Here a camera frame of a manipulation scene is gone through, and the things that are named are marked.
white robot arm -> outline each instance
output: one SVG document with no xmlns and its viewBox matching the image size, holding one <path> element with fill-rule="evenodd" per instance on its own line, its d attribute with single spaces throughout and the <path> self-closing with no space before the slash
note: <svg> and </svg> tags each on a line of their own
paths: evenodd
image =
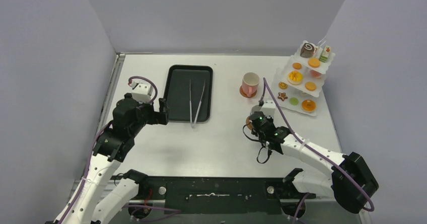
<svg viewBox="0 0 427 224">
<path fill-rule="evenodd" d="M 113 120 L 98 136 L 87 174 L 55 221 L 46 224 L 108 223 L 126 202 L 138 194 L 138 186 L 147 176 L 130 170 L 120 185 L 97 205 L 108 181 L 134 146 L 134 138 L 139 131 L 146 124 L 168 123 L 166 100 L 160 98 L 160 110 L 154 111 L 151 86 L 145 81 L 135 83 L 131 79 L 132 93 L 125 94 L 124 99 L 117 102 Z"/>
<path fill-rule="evenodd" d="M 252 127 L 251 133 L 268 148 L 268 156 L 276 151 L 299 159 L 322 173 L 313 174 L 302 169 L 294 169 L 285 177 L 284 183 L 294 187 L 300 193 L 314 193 L 334 198 L 347 211 L 359 213 L 368 201 L 361 194 L 360 189 L 369 197 L 378 189 L 378 182 L 364 159 L 356 153 L 347 156 L 333 152 L 297 133 L 291 133 L 286 127 L 275 127 L 273 123 L 275 103 L 272 100 L 266 100 L 260 102 L 260 105 L 259 111 L 251 112 L 249 122 Z M 341 170 L 331 162 L 350 175 L 358 186 L 345 178 Z"/>
</svg>

tweezers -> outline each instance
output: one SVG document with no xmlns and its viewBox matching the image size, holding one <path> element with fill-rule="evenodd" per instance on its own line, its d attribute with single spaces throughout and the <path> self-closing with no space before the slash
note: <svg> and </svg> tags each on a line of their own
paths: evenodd
<svg viewBox="0 0 427 224">
<path fill-rule="evenodd" d="M 193 124 L 193 113 L 192 113 L 192 104 L 191 104 L 191 80 L 190 80 L 190 124 L 191 124 L 192 128 L 195 127 L 196 122 L 197 122 L 197 117 L 199 116 L 199 111 L 200 111 L 200 106 L 201 106 L 201 99 L 203 98 L 205 86 L 206 86 L 206 80 L 204 80 L 204 82 L 203 82 L 203 91 L 201 92 L 199 106 L 197 107 L 196 118 L 194 119 L 194 124 Z"/>
</svg>

gray wall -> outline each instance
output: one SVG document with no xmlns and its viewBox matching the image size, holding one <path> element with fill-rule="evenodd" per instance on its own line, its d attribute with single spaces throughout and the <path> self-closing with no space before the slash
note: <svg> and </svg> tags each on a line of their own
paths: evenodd
<svg viewBox="0 0 427 224">
<path fill-rule="evenodd" d="M 88 0 L 0 0 L 0 219 L 65 206 L 95 135 L 115 52 Z"/>
<path fill-rule="evenodd" d="M 322 39 L 344 0 L 89 1 L 118 52 L 289 55 Z"/>
<path fill-rule="evenodd" d="M 375 224 L 427 215 L 427 1 L 345 0 L 328 32 L 337 56 L 325 95 L 346 153 L 380 184 Z"/>
</svg>

macaron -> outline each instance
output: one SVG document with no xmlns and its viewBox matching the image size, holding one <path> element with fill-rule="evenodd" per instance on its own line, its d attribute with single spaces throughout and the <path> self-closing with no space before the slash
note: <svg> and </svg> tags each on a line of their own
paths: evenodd
<svg viewBox="0 0 427 224">
<path fill-rule="evenodd" d="M 314 91 L 316 89 L 316 84 L 313 82 L 306 82 L 306 89 L 309 91 Z"/>
<path fill-rule="evenodd" d="M 293 63 L 293 64 L 292 64 L 292 67 L 293 67 L 294 69 L 301 69 L 303 66 L 302 66 L 300 63 L 295 62 L 295 63 Z"/>
<path fill-rule="evenodd" d="M 294 105 L 294 106 L 298 105 L 298 103 L 299 103 L 298 98 L 296 98 L 296 97 L 291 97 L 291 98 L 289 99 L 289 103 L 290 103 L 291 105 Z"/>
</svg>

tabletop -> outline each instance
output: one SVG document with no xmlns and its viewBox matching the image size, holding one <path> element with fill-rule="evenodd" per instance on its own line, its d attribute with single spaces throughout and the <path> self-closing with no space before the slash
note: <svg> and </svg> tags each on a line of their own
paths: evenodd
<svg viewBox="0 0 427 224">
<path fill-rule="evenodd" d="M 305 202 L 308 210 L 301 218 L 304 223 L 315 224 L 360 224 L 361 218 L 357 214 L 352 214 L 344 210 L 335 201 L 310 201 Z M 156 203 L 157 207 L 164 207 L 163 203 Z M 123 210 L 110 221 L 110 224 L 135 223 L 130 220 L 128 210 Z M 156 219 L 164 217 L 162 211 L 153 211 L 147 216 L 147 219 Z M 157 221 L 160 224 L 184 224 L 184 223 L 203 223 L 203 224 L 252 224 L 252 223 L 269 223 L 269 224 L 291 224 L 292 219 L 288 215 L 269 215 L 264 212 L 249 212 L 238 214 L 180 214 L 172 218 Z"/>
<path fill-rule="evenodd" d="M 175 64 L 207 65 L 213 69 L 210 118 L 193 129 L 189 123 L 170 122 L 168 125 L 147 125 L 135 138 L 135 146 L 115 174 L 135 169 L 150 176 L 193 177 L 284 177 L 294 168 L 319 173 L 300 160 L 274 152 L 266 164 L 256 161 L 259 143 L 246 139 L 242 126 L 251 108 L 257 105 L 262 93 L 262 78 L 273 81 L 276 69 L 284 67 L 287 56 L 235 55 L 126 55 L 112 106 L 131 88 L 131 76 L 141 76 L 156 84 L 162 97 L 169 68 Z M 254 98 L 239 93 L 243 75 L 254 72 L 261 78 Z M 112 120 L 113 107 L 107 121 Z M 317 100 L 316 117 L 283 109 L 291 127 L 304 138 L 340 152 L 338 139 L 323 92 Z M 279 112 L 274 116 L 276 126 L 285 126 Z M 266 152 L 261 152 L 260 160 Z"/>
</svg>

